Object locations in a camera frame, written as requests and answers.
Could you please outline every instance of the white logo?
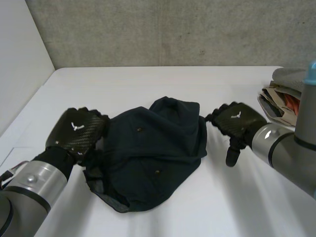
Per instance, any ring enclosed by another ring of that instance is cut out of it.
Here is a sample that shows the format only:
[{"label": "white logo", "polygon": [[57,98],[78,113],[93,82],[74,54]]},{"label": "white logo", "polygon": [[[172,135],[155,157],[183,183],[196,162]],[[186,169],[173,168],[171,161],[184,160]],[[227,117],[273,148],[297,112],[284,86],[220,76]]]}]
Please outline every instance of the white logo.
[{"label": "white logo", "polygon": [[267,132],[267,134],[266,134],[266,136],[265,136],[265,139],[267,139],[268,137],[270,137],[271,132],[272,132],[272,131]]},{"label": "white logo", "polygon": [[73,123],[73,122],[71,122],[71,126],[73,127],[74,131],[84,128],[84,125],[81,125],[81,126],[74,126],[74,123]]},{"label": "white logo", "polygon": [[239,114],[237,114],[236,116],[231,116],[231,119],[235,119],[235,118],[240,118],[240,115],[241,115],[241,111],[239,111]]}]

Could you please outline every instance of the white table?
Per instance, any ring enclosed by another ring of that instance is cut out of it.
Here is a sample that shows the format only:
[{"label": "white table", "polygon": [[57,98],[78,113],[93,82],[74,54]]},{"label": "white table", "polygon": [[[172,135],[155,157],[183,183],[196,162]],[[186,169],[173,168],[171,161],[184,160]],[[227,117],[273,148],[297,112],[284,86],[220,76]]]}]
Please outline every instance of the white table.
[{"label": "white table", "polygon": [[[163,96],[199,102],[206,116],[223,103],[257,102],[277,67],[65,68],[55,71],[0,138],[0,172],[44,150],[68,107],[114,117]],[[90,192],[81,167],[37,237],[311,237],[316,202],[251,152],[225,165],[228,137],[207,125],[208,156],[165,203],[119,214]]]}]

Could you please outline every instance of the gray fabric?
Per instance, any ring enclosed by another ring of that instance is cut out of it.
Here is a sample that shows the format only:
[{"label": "gray fabric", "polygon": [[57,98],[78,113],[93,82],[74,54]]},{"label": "gray fabric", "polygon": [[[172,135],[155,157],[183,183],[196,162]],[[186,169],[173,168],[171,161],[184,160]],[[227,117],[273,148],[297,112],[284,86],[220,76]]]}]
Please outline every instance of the gray fabric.
[{"label": "gray fabric", "polygon": [[260,104],[265,108],[265,110],[267,111],[268,113],[268,118],[270,117],[273,117],[273,118],[276,118],[278,117],[278,115],[271,109],[271,107],[269,106],[268,104],[268,101],[267,100],[264,100],[263,99],[263,96],[259,96],[259,102]]},{"label": "gray fabric", "polygon": [[289,87],[278,86],[275,88],[275,91],[280,92],[282,94],[291,95],[291,96],[295,97],[296,99],[301,100],[302,93],[299,92],[298,90],[293,90]]},{"label": "gray fabric", "polygon": [[87,182],[87,184],[89,184],[89,187],[93,187],[93,189],[91,189],[91,191],[93,193],[95,193],[100,199],[105,201],[108,205],[113,207],[116,211],[118,211],[120,213],[126,213],[129,211],[128,206],[123,205],[119,201],[115,200],[114,198],[112,198],[106,194],[102,194],[103,193],[102,181],[100,181],[100,180],[89,181],[89,182]]},{"label": "gray fabric", "polygon": [[272,74],[272,79],[278,85],[292,88],[302,92],[303,79],[306,76],[305,69],[299,68],[278,68]]},{"label": "gray fabric", "polygon": [[313,0],[26,0],[56,69],[307,66]]}]

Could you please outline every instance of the carbon fiber robotic hand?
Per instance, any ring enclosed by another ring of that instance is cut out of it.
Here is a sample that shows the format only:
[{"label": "carbon fiber robotic hand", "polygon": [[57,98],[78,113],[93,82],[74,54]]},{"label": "carbon fiber robotic hand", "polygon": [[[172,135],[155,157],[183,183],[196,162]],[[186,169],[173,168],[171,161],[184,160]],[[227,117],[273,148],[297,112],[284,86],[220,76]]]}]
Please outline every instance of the carbon fiber robotic hand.
[{"label": "carbon fiber robotic hand", "polygon": [[95,143],[106,134],[110,124],[107,115],[86,107],[67,109],[51,131],[46,147],[61,147],[82,165]]},{"label": "carbon fiber robotic hand", "polygon": [[230,147],[226,156],[226,165],[229,167],[236,164],[240,150],[247,145],[251,147],[254,134],[267,124],[267,121],[251,107],[236,102],[215,109],[205,120],[212,122],[223,135],[230,137]]}]

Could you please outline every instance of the robotic hand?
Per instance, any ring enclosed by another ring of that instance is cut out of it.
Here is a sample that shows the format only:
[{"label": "robotic hand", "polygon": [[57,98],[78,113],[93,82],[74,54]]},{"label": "robotic hand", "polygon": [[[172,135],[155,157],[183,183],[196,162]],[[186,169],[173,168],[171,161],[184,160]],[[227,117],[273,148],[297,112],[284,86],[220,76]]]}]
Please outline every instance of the robotic hand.
[{"label": "robotic hand", "polygon": [[[88,162],[109,125],[108,116],[97,110],[70,108],[63,113],[47,139],[46,150],[5,187],[1,185],[0,236],[35,235],[66,186],[74,164]],[[0,183],[12,177],[15,170],[0,176]]]},{"label": "robotic hand", "polygon": [[252,147],[255,133],[267,124],[267,121],[255,110],[236,102],[222,105],[205,119],[218,127],[223,135],[230,137],[230,147],[226,156],[226,165],[229,167],[236,164],[241,149],[247,145]]}]

